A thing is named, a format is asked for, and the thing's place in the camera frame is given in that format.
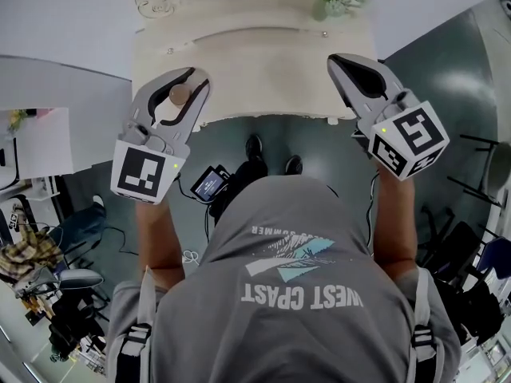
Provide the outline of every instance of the green floor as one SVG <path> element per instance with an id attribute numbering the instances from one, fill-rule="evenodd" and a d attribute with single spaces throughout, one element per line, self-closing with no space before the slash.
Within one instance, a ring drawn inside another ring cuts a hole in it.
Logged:
<path id="1" fill-rule="evenodd" d="M 477 87 L 491 87 L 493 82 L 472 13 L 465 12 L 431 31 L 389 58 L 387 64 L 420 100 L 432 103 L 451 138 L 451 145 L 440 160 L 416 176 L 419 238 L 427 239 L 426 220 L 419 214 L 423 204 L 430 207 L 439 223 L 445 219 L 445 208 L 451 207 L 458 219 L 467 221 L 481 234 L 477 225 L 486 222 L 489 205 L 463 194 L 459 186 L 446 179 L 451 175 L 477 186 L 481 178 L 485 153 L 476 153 L 474 143 L 460 139 L 460 134 L 497 138 L 494 101 L 477 91 Z M 270 174 L 281 174 L 290 155 L 301 155 L 303 174 L 335 189 L 367 232 L 365 213 L 375 168 L 350 138 L 354 126 L 354 121 L 330 126 L 325 120 L 297 116 L 216 122 L 192 134 L 188 142 L 192 153 L 182 170 L 182 183 L 188 190 L 209 165 L 222 164 L 234 172 L 245 160 L 245 140 L 251 133 L 258 133 Z M 110 224 L 122 228 L 126 233 L 126 248 L 137 251 L 134 204 L 109 190 L 110 169 L 111 163 L 100 164 L 67 176 L 65 181 L 73 206 L 86 207 L 94 193 L 101 194 Z M 185 199 L 176 185 L 168 197 L 181 246 L 201 256 L 206 248 L 204 206 Z M 110 294 L 118 282 L 138 277 L 137 257 L 117 252 L 121 241 L 121 236 L 111 231 L 95 251 L 87 254 L 87 259 L 94 261 L 93 269 L 105 276 L 104 289 Z M 195 267 L 193 263 L 185 264 L 187 273 Z"/>

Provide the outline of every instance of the plaid shirt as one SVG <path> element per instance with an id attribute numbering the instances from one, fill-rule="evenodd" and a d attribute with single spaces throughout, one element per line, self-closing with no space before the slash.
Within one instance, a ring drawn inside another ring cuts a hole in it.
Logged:
<path id="1" fill-rule="evenodd" d="M 54 269 L 64 256 L 53 239 L 46 235 L 48 228 L 35 233 L 30 225 L 21 225 L 25 223 L 24 213 L 20 210 L 16 213 L 22 241 L 0 247 L 0 274 L 18 281 L 36 264 Z"/>

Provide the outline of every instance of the shoe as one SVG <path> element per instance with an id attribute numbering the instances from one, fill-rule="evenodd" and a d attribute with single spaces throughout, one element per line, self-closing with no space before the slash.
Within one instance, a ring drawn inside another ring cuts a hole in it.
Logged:
<path id="1" fill-rule="evenodd" d="M 245 144 L 245 153 L 249 160 L 263 159 L 263 142 L 257 135 L 250 135 Z"/>
<path id="2" fill-rule="evenodd" d="M 286 176 L 301 175 L 303 171 L 302 158 L 298 155 L 291 156 L 286 163 Z"/>
<path id="3" fill-rule="evenodd" d="M 100 206 L 104 207 L 105 206 L 105 203 L 103 202 L 103 199 L 101 198 L 100 195 L 94 195 L 93 196 L 93 202 L 94 203 L 98 203 Z"/>

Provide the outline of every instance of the backpack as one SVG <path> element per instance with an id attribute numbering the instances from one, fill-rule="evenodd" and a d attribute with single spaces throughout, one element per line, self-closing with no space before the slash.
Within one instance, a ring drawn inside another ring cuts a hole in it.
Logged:
<path id="1" fill-rule="evenodd" d="M 410 342 L 410 363 L 406 383 L 438 383 L 442 377 L 445 350 L 430 328 L 427 270 L 418 268 L 415 300 L 415 329 Z M 142 281 L 137 324 L 113 342 L 108 358 L 109 383 L 149 383 L 151 379 L 151 331 L 156 316 L 156 289 L 147 269 Z"/>

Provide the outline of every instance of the white cube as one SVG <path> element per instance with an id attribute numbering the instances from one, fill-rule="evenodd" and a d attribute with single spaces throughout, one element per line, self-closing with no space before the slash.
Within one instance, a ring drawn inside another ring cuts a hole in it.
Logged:
<path id="1" fill-rule="evenodd" d="M 427 101 L 373 125 L 369 153 L 404 180 L 433 164 L 448 143 L 449 137 Z"/>

